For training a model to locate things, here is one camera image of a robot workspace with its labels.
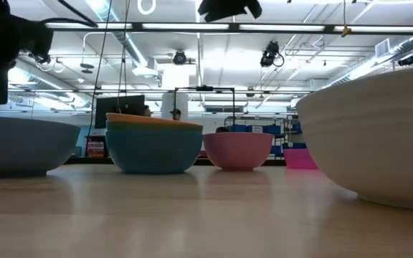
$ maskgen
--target computer monitor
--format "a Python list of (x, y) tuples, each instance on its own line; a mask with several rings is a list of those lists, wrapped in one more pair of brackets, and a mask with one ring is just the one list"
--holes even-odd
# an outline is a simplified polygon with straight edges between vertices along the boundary
[(119, 97), (105, 97), (97, 99), (95, 112), (95, 128), (106, 128), (106, 113), (119, 113), (126, 115), (144, 115), (144, 95)]

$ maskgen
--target pink bowl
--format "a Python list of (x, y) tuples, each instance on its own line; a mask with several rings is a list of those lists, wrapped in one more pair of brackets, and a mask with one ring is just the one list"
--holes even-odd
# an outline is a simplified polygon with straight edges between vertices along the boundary
[(228, 171), (251, 171), (268, 158), (273, 135), (267, 133), (210, 133), (204, 135), (208, 159)]

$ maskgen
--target white bowl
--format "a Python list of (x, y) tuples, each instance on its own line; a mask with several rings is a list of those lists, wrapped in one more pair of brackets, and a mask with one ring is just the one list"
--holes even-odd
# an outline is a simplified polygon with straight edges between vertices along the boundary
[(361, 199), (413, 209), (413, 69), (320, 90), (297, 110), (331, 180)]
[(0, 118), (0, 176), (41, 176), (63, 165), (79, 132), (64, 123)]

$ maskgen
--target gray bowl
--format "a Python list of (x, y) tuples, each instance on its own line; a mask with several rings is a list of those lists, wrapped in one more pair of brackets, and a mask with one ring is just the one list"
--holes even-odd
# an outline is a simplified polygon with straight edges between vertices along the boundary
[(79, 132), (64, 123), (0, 118), (0, 176), (45, 176), (71, 156)]

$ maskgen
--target orange bowl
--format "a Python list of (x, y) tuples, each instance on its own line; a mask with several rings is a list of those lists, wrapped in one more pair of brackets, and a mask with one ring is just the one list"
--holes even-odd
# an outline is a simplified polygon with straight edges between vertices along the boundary
[(150, 118), (140, 115), (124, 115), (117, 113), (106, 113), (106, 118), (110, 122), (124, 122), (124, 123), (146, 123), (146, 124), (157, 124), (157, 125), (184, 125), (184, 126), (201, 126), (196, 123), (181, 122), (175, 120), (161, 119), (161, 118)]

